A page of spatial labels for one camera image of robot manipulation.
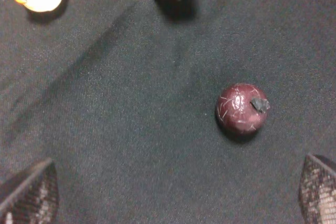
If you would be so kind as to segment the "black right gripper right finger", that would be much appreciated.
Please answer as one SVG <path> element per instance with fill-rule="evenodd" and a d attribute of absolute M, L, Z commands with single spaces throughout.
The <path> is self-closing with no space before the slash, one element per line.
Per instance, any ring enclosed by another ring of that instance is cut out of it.
<path fill-rule="evenodd" d="M 335 223 L 335 162 L 307 154 L 298 197 L 305 223 Z"/>

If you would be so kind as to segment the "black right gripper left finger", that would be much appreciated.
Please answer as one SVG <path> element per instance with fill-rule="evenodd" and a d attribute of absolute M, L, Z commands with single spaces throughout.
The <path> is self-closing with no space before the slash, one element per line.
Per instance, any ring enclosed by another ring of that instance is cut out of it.
<path fill-rule="evenodd" d="M 1 223 L 54 223 L 58 207 L 57 171 L 51 158 L 1 184 Z"/>

